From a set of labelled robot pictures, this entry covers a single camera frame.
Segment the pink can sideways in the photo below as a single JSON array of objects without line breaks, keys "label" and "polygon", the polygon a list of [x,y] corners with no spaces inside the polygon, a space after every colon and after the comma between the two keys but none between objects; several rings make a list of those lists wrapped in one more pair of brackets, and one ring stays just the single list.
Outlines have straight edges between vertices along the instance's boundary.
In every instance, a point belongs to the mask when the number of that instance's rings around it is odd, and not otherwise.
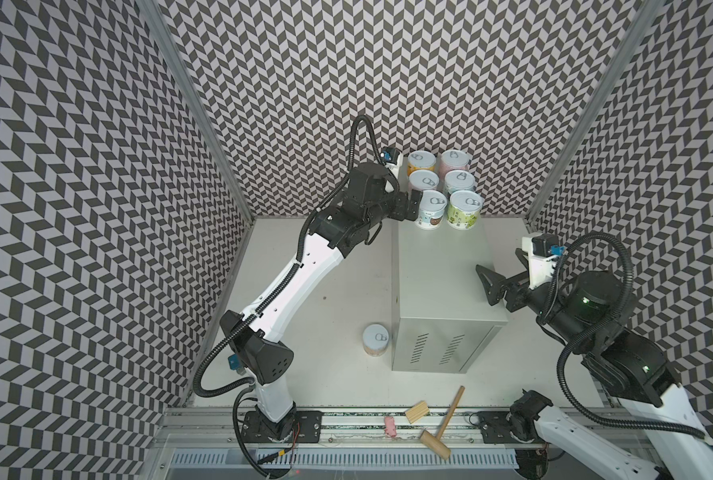
[{"label": "pink can sideways", "polygon": [[438,190],[440,178],[434,171],[419,169],[410,174],[408,182],[410,190]]}]

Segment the yellow labelled can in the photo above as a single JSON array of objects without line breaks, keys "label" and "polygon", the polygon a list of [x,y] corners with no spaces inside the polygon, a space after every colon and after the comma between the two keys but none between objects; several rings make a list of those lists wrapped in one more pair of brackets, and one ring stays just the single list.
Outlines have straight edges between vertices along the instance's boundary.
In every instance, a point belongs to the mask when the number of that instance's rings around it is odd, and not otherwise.
[{"label": "yellow labelled can", "polygon": [[437,158],[431,152],[426,150],[418,150],[411,152],[408,155],[408,174],[419,171],[435,171],[437,165]]}]

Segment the green labelled front can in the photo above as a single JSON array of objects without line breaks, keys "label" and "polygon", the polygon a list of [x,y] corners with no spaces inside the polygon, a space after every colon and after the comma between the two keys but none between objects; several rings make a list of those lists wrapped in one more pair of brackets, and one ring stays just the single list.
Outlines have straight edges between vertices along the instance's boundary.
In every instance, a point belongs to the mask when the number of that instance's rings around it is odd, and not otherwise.
[{"label": "green labelled front can", "polygon": [[458,230],[471,230],[480,218],[483,203],[483,198],[476,192],[454,192],[447,209],[448,224]]}]

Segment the pink labelled can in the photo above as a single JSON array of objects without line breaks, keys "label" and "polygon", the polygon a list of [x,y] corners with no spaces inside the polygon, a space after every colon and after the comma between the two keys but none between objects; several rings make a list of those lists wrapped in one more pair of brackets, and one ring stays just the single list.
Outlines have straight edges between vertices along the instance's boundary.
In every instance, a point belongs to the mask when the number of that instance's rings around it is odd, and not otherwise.
[{"label": "pink labelled can", "polygon": [[445,176],[454,170],[469,171],[472,163],[472,156],[463,150],[446,150],[440,157],[439,173]]}]

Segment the orange labelled can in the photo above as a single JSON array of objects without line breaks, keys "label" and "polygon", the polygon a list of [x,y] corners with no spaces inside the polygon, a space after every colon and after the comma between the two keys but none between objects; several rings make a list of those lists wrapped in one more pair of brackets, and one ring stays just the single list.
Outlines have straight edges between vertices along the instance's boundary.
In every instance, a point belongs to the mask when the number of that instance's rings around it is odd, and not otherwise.
[{"label": "orange labelled can", "polygon": [[370,324],[363,332],[363,346],[366,354],[379,357],[389,348],[390,331],[382,324]]}]

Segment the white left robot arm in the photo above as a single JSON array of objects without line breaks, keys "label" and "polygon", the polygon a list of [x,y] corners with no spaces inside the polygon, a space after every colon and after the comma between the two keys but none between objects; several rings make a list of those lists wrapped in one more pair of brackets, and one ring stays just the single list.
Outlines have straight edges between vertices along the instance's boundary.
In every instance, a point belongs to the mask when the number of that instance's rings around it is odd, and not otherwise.
[{"label": "white left robot arm", "polygon": [[284,441],[296,433],[296,403],[286,372],[294,352],[282,343],[284,332],[316,286],[355,247],[375,240],[387,219],[418,218],[421,194],[401,189],[396,164],[362,163],[350,170],[346,184],[327,206],[314,212],[298,236],[296,255],[278,277],[240,313],[227,311],[220,328],[240,366],[254,380],[256,410],[246,432]]}]

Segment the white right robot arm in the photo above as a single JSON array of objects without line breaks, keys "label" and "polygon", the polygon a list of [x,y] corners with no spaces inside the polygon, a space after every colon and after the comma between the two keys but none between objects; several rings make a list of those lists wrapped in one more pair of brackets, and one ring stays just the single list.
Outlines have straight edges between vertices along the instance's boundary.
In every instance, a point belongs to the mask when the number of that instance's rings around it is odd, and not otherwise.
[{"label": "white right robot arm", "polygon": [[[613,248],[621,272],[581,273],[569,294],[563,294],[562,272],[571,255],[590,240]],[[510,312],[532,310],[542,332],[562,345],[556,374],[576,412],[600,426],[644,432],[661,462],[636,460],[534,390],[510,408],[512,436],[524,443],[552,444],[606,479],[713,479],[713,438],[692,408],[676,370],[662,348],[628,326],[637,298],[626,246],[602,233],[584,236],[568,247],[557,236],[539,235],[526,238],[516,254],[525,270],[510,278],[477,266],[488,302],[504,303]],[[574,355],[629,418],[604,417],[578,400],[567,376],[567,363]]]}]

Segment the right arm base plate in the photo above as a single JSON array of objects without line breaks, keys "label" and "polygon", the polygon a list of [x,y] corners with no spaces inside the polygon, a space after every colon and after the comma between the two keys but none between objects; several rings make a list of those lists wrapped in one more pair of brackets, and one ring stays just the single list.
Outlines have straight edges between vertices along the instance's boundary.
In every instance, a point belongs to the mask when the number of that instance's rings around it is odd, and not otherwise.
[{"label": "right arm base plate", "polygon": [[515,433],[511,414],[505,410],[480,411],[474,415],[484,444],[522,443],[525,438]]}]

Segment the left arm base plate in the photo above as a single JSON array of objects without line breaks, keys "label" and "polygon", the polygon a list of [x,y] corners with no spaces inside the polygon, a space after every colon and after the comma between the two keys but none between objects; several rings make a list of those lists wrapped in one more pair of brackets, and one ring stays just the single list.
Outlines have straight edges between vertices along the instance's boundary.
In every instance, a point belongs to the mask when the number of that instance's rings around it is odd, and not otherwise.
[{"label": "left arm base plate", "polygon": [[240,437],[246,443],[318,443],[322,411],[290,410],[279,422],[272,422],[260,410],[249,411],[240,420]]}]

